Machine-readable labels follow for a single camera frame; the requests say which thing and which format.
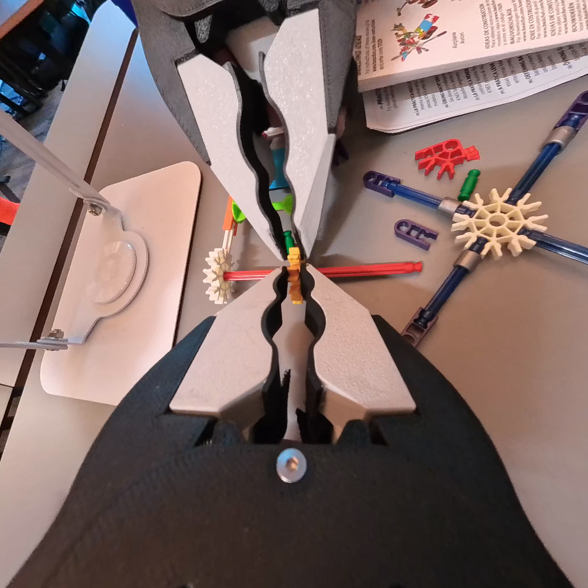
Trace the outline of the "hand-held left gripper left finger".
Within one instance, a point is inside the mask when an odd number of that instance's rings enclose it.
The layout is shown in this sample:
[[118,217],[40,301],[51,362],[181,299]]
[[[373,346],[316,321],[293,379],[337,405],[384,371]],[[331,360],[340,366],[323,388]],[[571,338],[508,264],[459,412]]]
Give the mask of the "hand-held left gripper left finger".
[[282,326],[288,271],[280,267],[214,316],[170,408],[249,430],[279,443],[288,426],[290,370],[281,373],[273,336]]

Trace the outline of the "stand foot bracket with dome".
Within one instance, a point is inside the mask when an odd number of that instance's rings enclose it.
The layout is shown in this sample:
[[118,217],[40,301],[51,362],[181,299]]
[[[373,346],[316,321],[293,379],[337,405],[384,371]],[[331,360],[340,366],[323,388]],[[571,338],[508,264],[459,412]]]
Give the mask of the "stand foot bracket with dome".
[[104,202],[88,203],[89,216],[55,315],[58,327],[38,340],[44,350],[82,344],[100,319],[129,304],[146,276],[149,254],[143,238],[123,229],[120,210]]

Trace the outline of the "colourful toy cart frame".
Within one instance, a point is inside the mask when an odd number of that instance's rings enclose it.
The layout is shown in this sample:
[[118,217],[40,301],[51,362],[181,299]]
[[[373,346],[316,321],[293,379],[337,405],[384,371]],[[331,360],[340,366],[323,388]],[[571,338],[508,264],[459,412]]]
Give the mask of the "colourful toy cart frame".
[[[283,175],[282,162],[285,158],[285,149],[276,148],[272,151],[275,165],[275,180],[281,185],[278,191],[284,196],[282,201],[272,202],[272,206],[277,211],[282,228],[284,231],[292,231],[292,214],[295,199],[291,193],[285,176]],[[205,259],[208,264],[203,269],[205,278],[204,283],[208,285],[206,295],[216,304],[227,304],[234,291],[236,281],[260,280],[269,274],[269,270],[232,270],[233,256],[231,253],[233,238],[236,235],[241,224],[247,222],[245,214],[239,209],[237,203],[229,198],[224,217],[224,242],[222,247],[217,247]],[[291,249],[289,263],[292,266],[299,266],[300,260],[303,260],[302,247],[297,242],[296,247]],[[321,268],[320,271],[327,277],[366,277],[394,275],[403,273],[414,273],[422,271],[421,262],[388,262],[372,263],[359,266],[340,266]]]

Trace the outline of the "wooden stand board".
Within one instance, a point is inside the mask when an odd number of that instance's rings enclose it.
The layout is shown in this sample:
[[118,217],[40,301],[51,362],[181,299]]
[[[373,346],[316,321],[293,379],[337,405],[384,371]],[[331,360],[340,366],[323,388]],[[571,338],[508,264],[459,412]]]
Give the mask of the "wooden stand board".
[[1,1],[1,39],[42,4],[43,1]]

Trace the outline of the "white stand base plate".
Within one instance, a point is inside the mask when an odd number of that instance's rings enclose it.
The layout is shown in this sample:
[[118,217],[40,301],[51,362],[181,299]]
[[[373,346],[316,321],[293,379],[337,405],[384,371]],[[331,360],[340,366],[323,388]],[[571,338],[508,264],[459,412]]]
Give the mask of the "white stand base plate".
[[146,276],[120,312],[100,319],[82,344],[47,351],[40,384],[57,396],[117,405],[172,348],[201,172],[181,162],[101,190],[123,229],[148,248]]

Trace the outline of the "red toy fan connector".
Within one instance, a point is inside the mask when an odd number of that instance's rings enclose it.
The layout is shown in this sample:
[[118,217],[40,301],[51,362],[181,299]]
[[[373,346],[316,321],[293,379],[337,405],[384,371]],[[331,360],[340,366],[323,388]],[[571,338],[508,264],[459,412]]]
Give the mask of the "red toy fan connector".
[[424,174],[429,175],[435,167],[439,167],[437,179],[440,180],[443,174],[449,179],[454,178],[454,168],[465,161],[479,160],[480,154],[475,146],[463,147],[459,139],[446,139],[435,145],[415,152],[417,168],[424,169]]

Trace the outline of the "blue rod cross white hub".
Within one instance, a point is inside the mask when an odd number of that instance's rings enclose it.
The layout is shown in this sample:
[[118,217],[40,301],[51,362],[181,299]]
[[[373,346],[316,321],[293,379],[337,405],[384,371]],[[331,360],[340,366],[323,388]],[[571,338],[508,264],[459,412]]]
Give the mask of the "blue rod cross white hub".
[[401,335],[417,347],[437,321],[437,316],[464,278],[472,273],[482,259],[491,253],[500,259],[503,247],[512,256],[538,247],[562,257],[587,264],[587,248],[549,235],[542,224],[547,215],[532,216],[540,202],[528,202],[530,190],[552,160],[561,154],[587,121],[587,92],[581,93],[555,124],[543,143],[538,156],[526,170],[515,188],[499,194],[492,189],[489,201],[479,194],[468,201],[440,198],[402,184],[401,180],[375,171],[364,175],[364,187],[392,198],[400,196],[427,206],[452,221],[451,231],[459,232],[456,244],[463,252],[430,301],[419,308]]

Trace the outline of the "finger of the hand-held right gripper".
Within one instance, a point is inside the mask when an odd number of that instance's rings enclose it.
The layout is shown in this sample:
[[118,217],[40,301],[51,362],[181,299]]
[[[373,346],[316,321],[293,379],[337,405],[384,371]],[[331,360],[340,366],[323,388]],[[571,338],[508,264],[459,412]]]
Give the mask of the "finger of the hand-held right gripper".
[[212,172],[263,242],[285,260],[282,222],[269,196],[273,159],[254,131],[254,81],[240,66],[219,65],[202,54],[178,65],[178,72]]
[[262,65],[269,101],[285,126],[285,177],[295,198],[292,224],[306,256],[318,234],[334,151],[327,128],[319,9],[287,18]]

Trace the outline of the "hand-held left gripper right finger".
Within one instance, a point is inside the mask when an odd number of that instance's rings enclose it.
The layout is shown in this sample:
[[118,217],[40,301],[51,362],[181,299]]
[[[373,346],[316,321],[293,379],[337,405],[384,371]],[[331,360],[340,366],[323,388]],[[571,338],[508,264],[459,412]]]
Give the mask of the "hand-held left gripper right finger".
[[312,265],[300,276],[305,326],[305,409],[296,411],[305,443],[330,443],[348,422],[413,413],[416,404],[370,312]]

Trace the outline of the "black office chair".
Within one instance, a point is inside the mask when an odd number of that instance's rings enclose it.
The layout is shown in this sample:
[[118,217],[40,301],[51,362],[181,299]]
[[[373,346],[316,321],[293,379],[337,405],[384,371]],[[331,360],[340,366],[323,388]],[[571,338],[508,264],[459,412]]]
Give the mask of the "black office chair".
[[70,78],[88,23],[73,1],[44,1],[1,41],[1,86],[21,98],[1,94],[13,114],[37,111],[48,93]]

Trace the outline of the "toy instruction booklet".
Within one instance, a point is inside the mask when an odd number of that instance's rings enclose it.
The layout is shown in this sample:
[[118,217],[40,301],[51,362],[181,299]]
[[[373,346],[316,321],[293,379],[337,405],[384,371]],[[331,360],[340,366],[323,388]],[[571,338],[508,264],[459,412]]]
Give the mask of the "toy instruction booklet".
[[587,74],[587,1],[362,1],[367,126],[399,134]]

